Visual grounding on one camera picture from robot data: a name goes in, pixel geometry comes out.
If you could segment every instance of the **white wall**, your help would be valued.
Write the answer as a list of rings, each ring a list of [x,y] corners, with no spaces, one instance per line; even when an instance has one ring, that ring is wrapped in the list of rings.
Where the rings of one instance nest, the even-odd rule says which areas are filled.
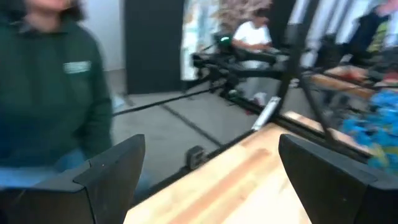
[[[120,0],[84,0],[87,20],[83,23],[99,41],[105,70],[124,68]]]

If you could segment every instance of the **red object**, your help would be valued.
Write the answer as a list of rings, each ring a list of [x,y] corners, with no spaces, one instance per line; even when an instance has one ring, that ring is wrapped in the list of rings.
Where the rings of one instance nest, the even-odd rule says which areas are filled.
[[[257,105],[260,105],[260,102],[259,102],[258,99],[251,100],[251,102],[252,102],[252,103],[255,103],[255,104],[257,104]],[[248,111],[248,110],[246,111],[246,114],[247,114],[247,115],[253,115],[253,113],[250,112],[250,111]]]
[[[397,80],[398,81],[398,72],[389,72],[387,73],[383,80]]]
[[[351,71],[344,73],[341,77],[348,80],[356,80],[356,76]]]

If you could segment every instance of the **green light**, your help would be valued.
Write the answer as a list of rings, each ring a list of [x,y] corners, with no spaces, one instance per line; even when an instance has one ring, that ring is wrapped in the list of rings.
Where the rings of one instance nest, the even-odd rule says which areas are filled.
[[[223,38],[221,38],[220,41],[227,41],[227,40],[229,40],[229,37],[223,37]]]

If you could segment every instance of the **metal bracket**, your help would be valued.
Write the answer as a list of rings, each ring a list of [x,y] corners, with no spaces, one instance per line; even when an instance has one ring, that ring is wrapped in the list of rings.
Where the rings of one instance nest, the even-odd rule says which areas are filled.
[[[201,146],[189,149],[185,155],[185,163],[190,170],[195,170],[206,163],[206,152]]]
[[[277,96],[273,96],[269,101],[266,107],[261,112],[260,116],[254,123],[253,127],[251,128],[254,131],[260,130],[269,120],[271,115],[274,113],[275,109],[279,104],[280,98]]]

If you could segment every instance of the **black column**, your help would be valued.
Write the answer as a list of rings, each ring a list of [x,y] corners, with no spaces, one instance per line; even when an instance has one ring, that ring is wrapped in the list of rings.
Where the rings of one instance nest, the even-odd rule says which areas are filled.
[[[285,31],[290,15],[292,14],[296,0],[273,1],[270,14],[268,29],[272,39],[272,46],[279,49],[285,40]]]
[[[128,94],[181,90],[184,0],[124,2]]]

